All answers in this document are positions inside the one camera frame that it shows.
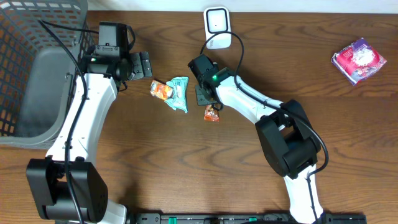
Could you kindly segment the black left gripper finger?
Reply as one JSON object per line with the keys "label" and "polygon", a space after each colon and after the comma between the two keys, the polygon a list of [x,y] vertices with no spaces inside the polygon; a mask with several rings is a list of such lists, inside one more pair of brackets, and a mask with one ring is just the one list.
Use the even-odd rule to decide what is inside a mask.
{"label": "black left gripper finger", "polygon": [[130,80],[138,80],[144,77],[144,72],[142,68],[142,61],[139,53],[131,53],[130,59],[132,62],[132,72],[129,77]]}
{"label": "black left gripper finger", "polygon": [[141,65],[142,65],[142,71],[143,71],[144,77],[149,78],[152,76],[152,67],[150,64],[149,53],[141,52],[140,57],[141,57]]}

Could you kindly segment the orange tissue pack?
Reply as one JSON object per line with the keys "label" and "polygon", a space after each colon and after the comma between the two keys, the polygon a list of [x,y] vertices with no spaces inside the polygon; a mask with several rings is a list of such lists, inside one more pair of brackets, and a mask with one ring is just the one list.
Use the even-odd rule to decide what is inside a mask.
{"label": "orange tissue pack", "polygon": [[172,97],[173,88],[157,80],[152,80],[150,93],[152,96],[165,101]]}

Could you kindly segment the teal snack packet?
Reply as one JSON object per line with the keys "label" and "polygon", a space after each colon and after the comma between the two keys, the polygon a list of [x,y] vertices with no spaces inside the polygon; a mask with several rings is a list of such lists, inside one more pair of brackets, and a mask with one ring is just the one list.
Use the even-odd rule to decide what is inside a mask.
{"label": "teal snack packet", "polygon": [[165,100],[165,103],[173,110],[182,110],[188,113],[186,90],[188,86],[188,77],[175,77],[166,84],[173,89],[172,96]]}

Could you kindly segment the dark red snack packet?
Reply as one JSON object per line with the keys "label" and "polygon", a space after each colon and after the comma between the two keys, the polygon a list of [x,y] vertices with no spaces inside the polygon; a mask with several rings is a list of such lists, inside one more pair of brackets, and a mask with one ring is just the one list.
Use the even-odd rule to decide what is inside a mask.
{"label": "dark red snack packet", "polygon": [[219,112],[213,108],[213,105],[206,105],[204,120],[214,122],[218,122],[220,120]]}

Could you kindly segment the red purple snack package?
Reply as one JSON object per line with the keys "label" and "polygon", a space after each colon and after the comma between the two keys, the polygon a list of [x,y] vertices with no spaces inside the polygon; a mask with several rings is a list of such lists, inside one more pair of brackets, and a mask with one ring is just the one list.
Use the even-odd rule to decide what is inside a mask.
{"label": "red purple snack package", "polygon": [[331,58],[331,63],[352,85],[373,76],[386,62],[387,60],[364,38],[351,43]]}

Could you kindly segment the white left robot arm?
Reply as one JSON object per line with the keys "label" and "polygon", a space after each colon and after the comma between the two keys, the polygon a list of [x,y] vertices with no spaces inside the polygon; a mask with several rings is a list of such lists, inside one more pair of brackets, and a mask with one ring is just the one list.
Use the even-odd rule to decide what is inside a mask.
{"label": "white left robot arm", "polygon": [[98,141],[119,86],[151,77],[149,53],[97,46],[81,59],[62,129],[43,159],[31,159],[26,176],[36,209],[44,220],[67,223],[127,223],[127,207],[109,199],[95,167]]}

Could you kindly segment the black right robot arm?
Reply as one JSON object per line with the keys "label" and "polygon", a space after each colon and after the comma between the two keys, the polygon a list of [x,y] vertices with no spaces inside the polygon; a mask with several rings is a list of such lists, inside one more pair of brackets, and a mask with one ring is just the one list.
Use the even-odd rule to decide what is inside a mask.
{"label": "black right robot arm", "polygon": [[313,130],[295,100],[273,100],[224,68],[190,67],[204,97],[229,106],[255,125],[264,156],[287,187],[290,214],[299,223],[319,223],[323,208],[318,200],[315,174],[317,154],[324,142]]}

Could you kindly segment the dark grey plastic basket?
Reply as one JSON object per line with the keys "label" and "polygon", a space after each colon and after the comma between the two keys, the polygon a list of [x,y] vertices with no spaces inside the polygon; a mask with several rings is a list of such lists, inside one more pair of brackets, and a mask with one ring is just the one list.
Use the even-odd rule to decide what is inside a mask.
{"label": "dark grey plastic basket", "polygon": [[48,149],[73,99],[75,65],[94,44],[87,1],[1,1],[1,145]]}

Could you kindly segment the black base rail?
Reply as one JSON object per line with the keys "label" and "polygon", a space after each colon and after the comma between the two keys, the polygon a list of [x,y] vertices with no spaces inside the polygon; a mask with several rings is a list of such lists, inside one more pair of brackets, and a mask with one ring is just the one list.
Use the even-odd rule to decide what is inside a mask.
{"label": "black base rail", "polygon": [[[130,224],[265,224],[299,223],[288,213],[265,213],[251,215],[181,215],[159,213],[132,214],[126,223]],[[323,224],[367,224],[365,215],[322,214],[315,223]]]}

